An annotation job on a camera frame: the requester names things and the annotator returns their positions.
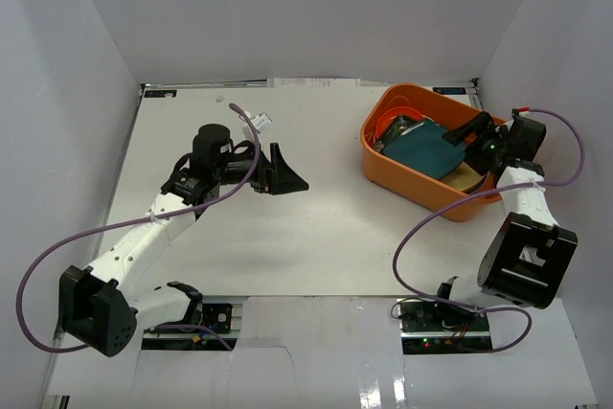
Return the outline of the teal square plate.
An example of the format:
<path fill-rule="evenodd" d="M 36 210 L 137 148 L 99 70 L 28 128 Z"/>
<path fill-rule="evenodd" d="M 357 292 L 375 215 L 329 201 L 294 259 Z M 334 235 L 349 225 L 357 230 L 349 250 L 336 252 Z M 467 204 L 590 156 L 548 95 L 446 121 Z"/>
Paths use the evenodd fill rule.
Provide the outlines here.
<path fill-rule="evenodd" d="M 447 129 L 431 121 L 397 137 L 382 154 L 387 158 L 439 180 L 453 172 L 465 160 L 465 149 L 443 138 Z"/>

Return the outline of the black floral square plate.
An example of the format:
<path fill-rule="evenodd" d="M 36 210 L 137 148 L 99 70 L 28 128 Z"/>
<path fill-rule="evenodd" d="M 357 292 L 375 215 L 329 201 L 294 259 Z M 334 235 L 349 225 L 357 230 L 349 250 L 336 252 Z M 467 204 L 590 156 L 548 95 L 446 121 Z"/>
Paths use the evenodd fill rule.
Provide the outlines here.
<path fill-rule="evenodd" d="M 423 125 L 423 121 L 411 119 L 406 115 L 398 115 L 392 119 L 387 127 L 376 136 L 374 150 L 382 152 L 399 137 L 408 134 L 412 129 Z"/>

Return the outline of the orange round plate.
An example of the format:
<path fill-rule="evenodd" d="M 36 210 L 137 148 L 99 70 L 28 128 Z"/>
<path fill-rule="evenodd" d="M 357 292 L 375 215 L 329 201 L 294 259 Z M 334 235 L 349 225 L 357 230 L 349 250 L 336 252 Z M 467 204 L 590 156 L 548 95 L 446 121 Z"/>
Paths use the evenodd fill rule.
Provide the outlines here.
<path fill-rule="evenodd" d="M 394 121 L 394 119 L 400 116 L 406 117 L 412 122 L 419 122 L 425 119 L 423 114 L 409 106 L 393 107 L 379 117 L 375 127 L 374 140 L 377 141 L 389 127 L 389 125 Z"/>

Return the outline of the tan round plate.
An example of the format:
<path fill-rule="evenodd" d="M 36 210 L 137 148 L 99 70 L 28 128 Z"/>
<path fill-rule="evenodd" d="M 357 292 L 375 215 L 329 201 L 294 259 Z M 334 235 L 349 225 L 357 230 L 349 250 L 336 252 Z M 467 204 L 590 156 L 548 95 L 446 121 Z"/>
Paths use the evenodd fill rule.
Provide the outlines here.
<path fill-rule="evenodd" d="M 485 174 L 480 174 L 466 162 L 441 179 L 441 182 L 457 191 L 471 193 L 477 190 L 486 180 Z"/>

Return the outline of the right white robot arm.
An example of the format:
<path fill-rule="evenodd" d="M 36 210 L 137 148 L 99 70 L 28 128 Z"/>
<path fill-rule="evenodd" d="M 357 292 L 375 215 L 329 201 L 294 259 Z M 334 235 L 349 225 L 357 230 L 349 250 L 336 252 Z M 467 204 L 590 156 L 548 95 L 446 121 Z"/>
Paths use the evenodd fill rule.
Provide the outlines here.
<path fill-rule="evenodd" d="M 443 300 L 432 307 L 434 323 L 453 331 L 467 318 L 464 305 L 515 304 L 544 309 L 556 296 L 578 246 L 577 235 L 559 226 L 545 197 L 544 170 L 534 158 L 546 126 L 512 111 L 509 125 L 497 125 L 485 111 L 443 135 L 457 146 L 471 135 L 465 160 L 479 173 L 489 172 L 503 191 L 506 218 L 478 271 L 464 281 L 440 284 Z"/>

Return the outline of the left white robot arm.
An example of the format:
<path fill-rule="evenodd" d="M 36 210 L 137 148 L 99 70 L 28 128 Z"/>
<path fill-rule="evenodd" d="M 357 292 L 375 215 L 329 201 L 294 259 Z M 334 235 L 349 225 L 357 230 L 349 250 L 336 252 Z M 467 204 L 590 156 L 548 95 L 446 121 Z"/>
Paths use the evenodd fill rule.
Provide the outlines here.
<path fill-rule="evenodd" d="M 257 193 L 282 195 L 309 185 L 284 160 L 278 144 L 264 153 L 255 141 L 235 145 L 228 127 L 198 129 L 192 150 L 173 168 L 144 222 L 86 267 L 71 266 L 59 280 L 59 324 L 85 345 L 112 357 L 139 330 L 202 328 L 203 295 L 180 282 L 137 295 L 135 286 L 170 244 L 219 199 L 226 185 L 249 184 Z"/>

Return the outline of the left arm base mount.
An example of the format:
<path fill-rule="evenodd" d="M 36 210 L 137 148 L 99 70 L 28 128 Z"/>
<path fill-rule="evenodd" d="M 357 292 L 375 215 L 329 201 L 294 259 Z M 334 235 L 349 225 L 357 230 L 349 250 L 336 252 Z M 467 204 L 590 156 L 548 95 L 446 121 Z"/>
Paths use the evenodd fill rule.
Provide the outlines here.
<path fill-rule="evenodd" d="M 145 332 L 142 349 L 174 352 L 231 352 L 238 341 L 234 306 L 205 303 L 192 319 L 164 323 Z"/>

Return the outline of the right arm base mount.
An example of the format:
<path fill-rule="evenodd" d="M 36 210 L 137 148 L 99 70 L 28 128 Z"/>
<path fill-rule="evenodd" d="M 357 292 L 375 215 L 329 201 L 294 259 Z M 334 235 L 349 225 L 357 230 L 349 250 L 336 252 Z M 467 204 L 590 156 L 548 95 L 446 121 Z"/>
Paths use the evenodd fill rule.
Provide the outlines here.
<path fill-rule="evenodd" d="M 390 314 L 398 322 L 404 355 L 480 353 L 493 350 L 485 314 L 471 313 L 419 297 L 397 300 Z"/>

